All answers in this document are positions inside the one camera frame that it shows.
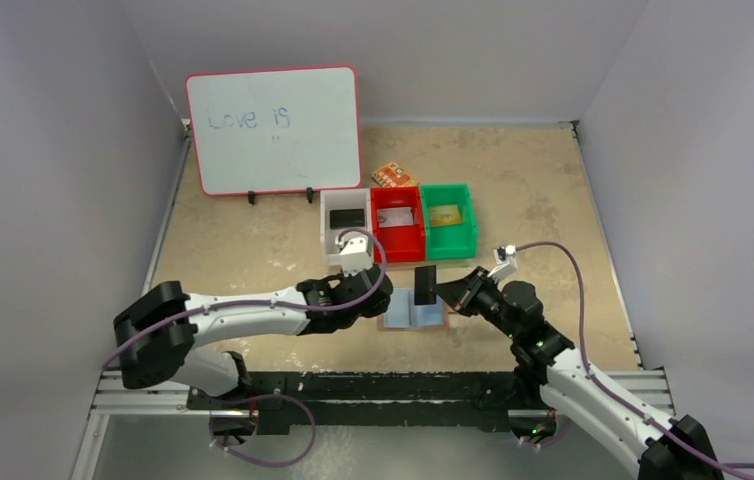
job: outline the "yellow object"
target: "yellow object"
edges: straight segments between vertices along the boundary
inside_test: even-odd
[[[389,162],[377,170],[374,170],[374,173],[371,174],[371,178],[384,188],[414,187],[418,185],[418,180],[395,162]]]
[[[430,218],[430,228],[447,227],[448,225],[459,225],[462,223],[462,216],[459,214],[459,207],[456,205],[439,205],[427,209],[427,216]]]

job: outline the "orange box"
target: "orange box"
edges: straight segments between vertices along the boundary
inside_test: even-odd
[[[383,188],[418,186],[418,180],[410,175],[400,164],[395,162],[389,162],[374,170],[371,178]]]

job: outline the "whiteboard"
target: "whiteboard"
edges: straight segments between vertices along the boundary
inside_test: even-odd
[[[356,94],[348,66],[189,76],[201,188],[239,195],[358,186]]]

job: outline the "green bin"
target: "green bin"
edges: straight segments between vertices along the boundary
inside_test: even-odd
[[[421,185],[421,209],[424,213],[424,235],[427,260],[472,258],[477,255],[477,221],[471,206],[468,185]],[[456,205],[462,223],[430,227],[430,207]]]

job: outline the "plastic storage bin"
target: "plastic storage bin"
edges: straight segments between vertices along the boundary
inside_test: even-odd
[[[410,207],[413,225],[380,228],[377,211],[395,207]],[[372,188],[371,226],[374,236],[386,250],[388,262],[424,261],[424,217],[418,187]],[[375,260],[382,261],[380,252],[374,250]]]
[[[415,305],[413,289],[395,288],[389,301],[389,309],[383,314],[385,330],[409,330],[444,327],[445,303],[441,298],[432,305]]]
[[[468,185],[422,185],[420,188],[427,239],[427,260],[472,258],[477,255],[477,221],[474,218]],[[462,223],[430,227],[427,209],[439,205],[456,205]]]
[[[322,190],[319,196],[321,197],[321,253],[324,256],[325,265],[338,266],[340,262],[339,249],[335,243],[336,236],[348,226],[357,226],[372,232],[371,190],[368,188]],[[350,223],[355,217],[351,215],[351,210],[362,210],[364,224]]]

